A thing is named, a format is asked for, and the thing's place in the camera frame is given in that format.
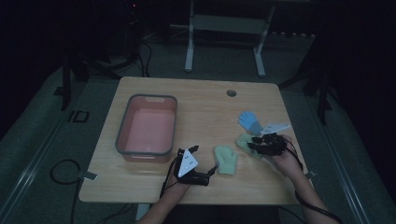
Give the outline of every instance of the green glove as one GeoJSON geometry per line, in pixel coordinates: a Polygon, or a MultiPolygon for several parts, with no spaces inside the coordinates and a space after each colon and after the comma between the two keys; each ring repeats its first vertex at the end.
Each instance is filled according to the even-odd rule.
{"type": "Polygon", "coordinates": [[[256,150],[251,149],[250,147],[248,147],[248,143],[252,143],[253,141],[251,141],[251,137],[253,135],[248,134],[248,133],[241,133],[239,135],[239,137],[236,139],[235,143],[237,146],[239,146],[240,148],[242,148],[242,150],[244,150],[247,154],[251,155],[252,157],[256,158],[256,159],[261,159],[263,157],[262,154],[259,154],[256,150]]]}
{"type": "Polygon", "coordinates": [[[218,173],[221,175],[235,175],[236,161],[238,154],[236,154],[230,147],[217,146],[215,147],[216,161],[218,162],[218,173]]]}

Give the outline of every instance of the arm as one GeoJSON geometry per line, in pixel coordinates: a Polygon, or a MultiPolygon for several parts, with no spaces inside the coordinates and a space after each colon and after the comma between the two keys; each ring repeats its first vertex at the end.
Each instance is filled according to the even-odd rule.
{"type": "MultiPolygon", "coordinates": [[[[171,175],[169,178],[169,186],[176,183],[176,178],[171,175]]],[[[165,221],[169,212],[181,201],[190,185],[176,183],[165,191],[161,199],[156,202],[148,210],[148,212],[140,218],[138,224],[161,224],[165,221]]]]}
{"type": "MultiPolygon", "coordinates": [[[[288,136],[283,135],[283,137],[291,142],[288,136]]],[[[287,147],[296,153],[290,143],[288,143],[287,147]]],[[[291,152],[285,150],[282,155],[271,157],[271,159],[274,161],[277,169],[291,180],[296,192],[302,199],[315,207],[328,211],[328,208],[319,198],[309,180],[305,177],[297,160],[291,155],[291,152]]],[[[303,206],[303,212],[307,223],[338,223],[336,220],[305,206],[303,206]]]]}

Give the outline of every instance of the wooden table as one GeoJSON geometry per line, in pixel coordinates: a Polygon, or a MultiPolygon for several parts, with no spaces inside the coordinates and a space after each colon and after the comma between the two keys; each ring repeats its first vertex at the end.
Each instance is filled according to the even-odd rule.
{"type": "MultiPolygon", "coordinates": [[[[254,112],[262,125],[268,122],[290,124],[277,85],[152,77],[124,77],[120,81],[88,170],[98,177],[94,181],[84,181],[79,193],[83,202],[155,203],[159,199],[171,161],[129,162],[115,149],[128,99],[137,93],[167,94],[177,98],[172,159],[178,148],[198,145],[198,151],[193,154],[199,162],[195,170],[206,173],[215,164],[215,146],[230,146],[239,154],[234,176],[215,173],[207,187],[192,186],[180,203],[298,203],[286,177],[235,144],[239,134],[245,131],[238,124],[242,111],[254,112]],[[236,91],[236,96],[228,96],[227,90],[236,91]]],[[[281,133],[291,136],[305,164],[292,127],[281,133]]]]}

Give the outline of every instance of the plastic bin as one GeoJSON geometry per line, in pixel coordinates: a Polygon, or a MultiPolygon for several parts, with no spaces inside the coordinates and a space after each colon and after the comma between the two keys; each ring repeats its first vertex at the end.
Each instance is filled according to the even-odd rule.
{"type": "Polygon", "coordinates": [[[126,107],[116,149],[127,161],[168,162],[173,148],[177,99],[133,95],[126,107]]]}

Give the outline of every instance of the dark background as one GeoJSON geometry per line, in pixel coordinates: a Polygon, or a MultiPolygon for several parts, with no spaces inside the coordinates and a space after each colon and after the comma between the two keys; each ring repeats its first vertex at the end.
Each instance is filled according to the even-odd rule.
{"type": "MultiPolygon", "coordinates": [[[[262,15],[249,5],[254,1],[245,1],[242,6],[235,1],[218,2],[225,4],[220,7],[225,14],[262,15]]],[[[62,65],[66,53],[83,51],[106,61],[104,46],[128,22],[138,19],[149,23],[164,37],[170,23],[189,22],[186,0],[151,0],[144,4],[124,0],[5,0],[0,4],[0,137],[7,133],[44,80],[62,65]],[[132,3],[137,3],[137,7],[132,8],[132,3]]],[[[197,9],[215,10],[205,7],[205,1],[197,9]]],[[[286,35],[317,35],[305,61],[312,66],[326,61],[331,86],[393,200],[395,12],[396,4],[390,0],[277,3],[270,30],[286,35]]],[[[87,74],[81,64],[78,66],[78,57],[75,60],[76,75],[84,81],[87,74]]]]}

